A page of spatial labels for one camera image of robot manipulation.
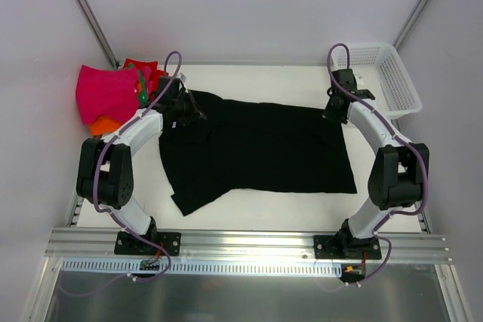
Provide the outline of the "white plastic basket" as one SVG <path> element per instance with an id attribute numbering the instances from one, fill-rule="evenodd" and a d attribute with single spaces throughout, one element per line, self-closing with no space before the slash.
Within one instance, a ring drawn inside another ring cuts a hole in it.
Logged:
<path id="1" fill-rule="evenodd" d="M 348 44 L 329 56 L 332 69 L 353 70 L 359 89 L 368 89 L 388 119 L 418 113 L 420 97 L 397 50 L 387 43 Z"/>

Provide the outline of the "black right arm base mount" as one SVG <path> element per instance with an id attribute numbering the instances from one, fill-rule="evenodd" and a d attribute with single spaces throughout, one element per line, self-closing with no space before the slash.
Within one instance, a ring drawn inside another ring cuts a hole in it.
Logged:
<path id="1" fill-rule="evenodd" d="M 313 249 L 316 259 L 382 259 L 379 241 L 355 238 L 347 219 L 334 235 L 314 235 Z"/>

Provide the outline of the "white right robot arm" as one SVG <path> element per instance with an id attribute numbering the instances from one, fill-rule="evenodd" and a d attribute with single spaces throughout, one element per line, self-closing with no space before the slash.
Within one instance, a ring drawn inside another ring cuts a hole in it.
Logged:
<path id="1" fill-rule="evenodd" d="M 369 90 L 359 90 L 350 68 L 329 70 L 331 87 L 324 115 L 338 123 L 354 125 L 374 152 L 368 177 L 368 199 L 347 219 L 346 235 L 338 250 L 355 258 L 365 248 L 364 239 L 375 237 L 392 217 L 416 216 L 427 204 L 429 149 L 402 135 L 378 109 Z"/>

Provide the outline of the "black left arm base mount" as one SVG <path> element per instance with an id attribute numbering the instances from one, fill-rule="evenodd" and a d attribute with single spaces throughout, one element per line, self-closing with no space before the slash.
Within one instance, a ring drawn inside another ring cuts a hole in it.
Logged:
<path id="1" fill-rule="evenodd" d="M 114 246 L 115 255 L 154 256 L 165 252 L 169 256 L 179 256 L 182 234 L 179 232 L 159 232 L 152 222 L 145 235 L 135 236 L 129 232 L 119 232 Z"/>

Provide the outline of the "black t shirt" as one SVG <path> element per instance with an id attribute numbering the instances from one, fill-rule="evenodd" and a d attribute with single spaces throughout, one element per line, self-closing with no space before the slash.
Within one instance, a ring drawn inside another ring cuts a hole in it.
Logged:
<path id="1" fill-rule="evenodd" d="M 322 110 L 192 94 L 206 117 L 170 125 L 159 137 L 171 197 L 184 216 L 233 189 L 357 192 L 342 127 Z"/>

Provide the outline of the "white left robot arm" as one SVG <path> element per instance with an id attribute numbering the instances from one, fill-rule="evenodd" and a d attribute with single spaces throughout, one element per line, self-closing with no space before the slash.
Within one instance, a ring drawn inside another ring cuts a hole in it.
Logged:
<path id="1" fill-rule="evenodd" d="M 99 139 L 86 139 L 81 148 L 76 193 L 98 213 L 109 214 L 125 231 L 134 233 L 131 245 L 142 254 L 153 252 L 158 237 L 154 220 L 137 203 L 132 158 L 154 136 L 170 127 L 205 119 L 186 76 L 163 77 L 154 100 L 138 109 L 118 130 Z"/>

